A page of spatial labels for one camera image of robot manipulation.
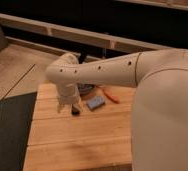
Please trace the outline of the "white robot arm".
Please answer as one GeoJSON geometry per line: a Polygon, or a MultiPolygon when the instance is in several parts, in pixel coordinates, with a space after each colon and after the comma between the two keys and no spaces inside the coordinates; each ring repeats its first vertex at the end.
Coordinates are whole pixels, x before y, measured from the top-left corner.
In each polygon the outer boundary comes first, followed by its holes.
{"type": "Polygon", "coordinates": [[[47,67],[61,104],[79,83],[136,89],[131,106],[133,171],[188,171],[188,50],[132,53],[80,64],[67,53],[47,67]]]}

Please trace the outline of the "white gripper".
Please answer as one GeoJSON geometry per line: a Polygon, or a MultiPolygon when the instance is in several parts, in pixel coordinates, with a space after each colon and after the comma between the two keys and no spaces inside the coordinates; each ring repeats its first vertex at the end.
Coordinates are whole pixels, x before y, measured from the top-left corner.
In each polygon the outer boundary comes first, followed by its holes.
{"type": "Polygon", "coordinates": [[[80,99],[78,87],[75,84],[70,84],[67,86],[58,86],[58,101],[61,104],[57,105],[57,112],[60,113],[62,110],[62,105],[72,105],[72,110],[79,111],[78,102],[80,99]]]}

